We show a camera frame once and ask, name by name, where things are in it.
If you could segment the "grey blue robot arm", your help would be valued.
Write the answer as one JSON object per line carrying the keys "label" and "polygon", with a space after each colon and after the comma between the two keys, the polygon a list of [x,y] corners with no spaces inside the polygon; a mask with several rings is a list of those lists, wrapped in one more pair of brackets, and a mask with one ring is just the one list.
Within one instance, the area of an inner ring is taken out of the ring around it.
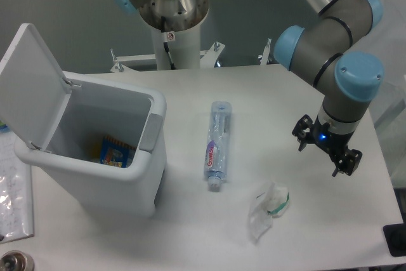
{"label": "grey blue robot arm", "polygon": [[[349,149],[370,102],[379,91],[381,61],[351,47],[381,20],[380,0],[307,0],[320,17],[312,29],[287,28],[273,49],[276,61],[324,96],[316,119],[303,116],[292,133],[304,148],[314,144],[327,153],[337,173],[353,174],[362,153]],[[213,52],[200,49],[200,25],[208,0],[115,0],[127,13],[139,13],[154,38],[160,70],[198,69],[214,65]]]}

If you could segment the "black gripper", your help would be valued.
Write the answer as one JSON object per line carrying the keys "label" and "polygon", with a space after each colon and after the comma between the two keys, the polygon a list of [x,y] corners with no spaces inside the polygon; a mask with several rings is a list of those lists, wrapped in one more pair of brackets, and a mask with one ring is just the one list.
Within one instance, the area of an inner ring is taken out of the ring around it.
{"label": "black gripper", "polygon": [[331,161],[336,165],[332,176],[338,173],[351,176],[358,168],[362,159],[362,152],[355,149],[348,149],[348,142],[353,133],[340,135],[330,132],[328,124],[321,124],[316,118],[313,124],[308,114],[305,114],[295,125],[292,135],[299,142],[298,150],[301,152],[308,144],[315,144],[329,155]]}

